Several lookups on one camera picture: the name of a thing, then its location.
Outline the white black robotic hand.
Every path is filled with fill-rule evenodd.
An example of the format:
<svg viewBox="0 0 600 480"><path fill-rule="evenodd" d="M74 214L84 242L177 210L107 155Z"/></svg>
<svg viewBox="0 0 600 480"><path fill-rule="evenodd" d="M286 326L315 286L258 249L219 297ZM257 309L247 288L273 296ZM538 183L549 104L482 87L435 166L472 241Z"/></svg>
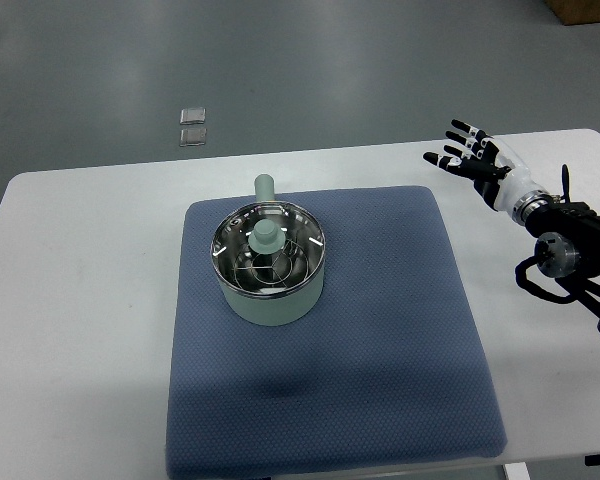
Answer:
<svg viewBox="0 0 600 480"><path fill-rule="evenodd" d="M449 143L441 153L424 153L425 161L472 181L489 208L507 213L519 225L532 209L549 202L548 191L534 182L528 166L506 142L461 120L451 125Z"/></svg>

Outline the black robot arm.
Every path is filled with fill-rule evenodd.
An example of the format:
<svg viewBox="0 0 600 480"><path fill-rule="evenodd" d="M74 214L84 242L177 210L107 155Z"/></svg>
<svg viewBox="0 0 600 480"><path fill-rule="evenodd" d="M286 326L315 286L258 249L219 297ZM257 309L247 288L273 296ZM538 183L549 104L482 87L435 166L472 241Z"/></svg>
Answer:
<svg viewBox="0 0 600 480"><path fill-rule="evenodd" d="M515 268L515 280L531 295L555 304L581 303L598 318L600 333L600 215L570 198L567 165L563 193L542 198L523 212L524 226L536 239L533 255Z"/></svg>

